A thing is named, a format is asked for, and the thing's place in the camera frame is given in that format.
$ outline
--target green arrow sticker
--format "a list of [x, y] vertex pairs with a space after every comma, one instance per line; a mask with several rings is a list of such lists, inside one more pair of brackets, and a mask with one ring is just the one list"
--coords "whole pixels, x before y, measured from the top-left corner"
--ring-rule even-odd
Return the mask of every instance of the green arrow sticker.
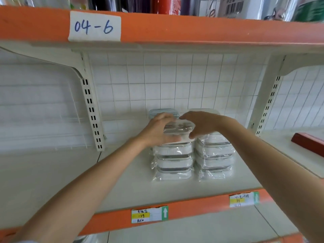
[[162, 221], [169, 219], [169, 207], [168, 206], [162, 206], [161, 207], [162, 212]]

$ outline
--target shelf label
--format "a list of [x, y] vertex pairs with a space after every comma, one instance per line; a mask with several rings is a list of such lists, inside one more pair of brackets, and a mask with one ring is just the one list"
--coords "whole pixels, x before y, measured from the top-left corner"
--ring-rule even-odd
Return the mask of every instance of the shelf label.
[[153, 221], [164, 221], [169, 219], [169, 207], [148, 208], [132, 210], [132, 223], [145, 223]]
[[70, 12], [69, 41], [120, 41], [121, 17], [89, 12]]
[[241, 207], [259, 204], [259, 192], [240, 193], [229, 196], [229, 207]]

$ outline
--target white tile wall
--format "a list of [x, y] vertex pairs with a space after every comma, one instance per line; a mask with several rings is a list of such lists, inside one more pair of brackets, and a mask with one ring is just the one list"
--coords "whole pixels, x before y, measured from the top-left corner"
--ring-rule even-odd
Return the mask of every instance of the white tile wall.
[[[264, 54], [149, 52], [90, 53], [90, 60], [101, 115], [107, 121], [132, 118], [134, 114], [136, 119], [146, 119], [153, 108], [176, 108], [180, 112], [213, 108], [244, 125], [252, 113], [267, 63]], [[134, 124], [130, 133], [139, 130]], [[117, 132], [106, 136], [114, 138]]]
[[[111, 87], [109, 67], [101, 66], [95, 78], [106, 85], [106, 93]], [[0, 133], [0, 152], [92, 145], [76, 73], [0, 50]]]
[[282, 77], [265, 129], [324, 125], [324, 66], [299, 68]]

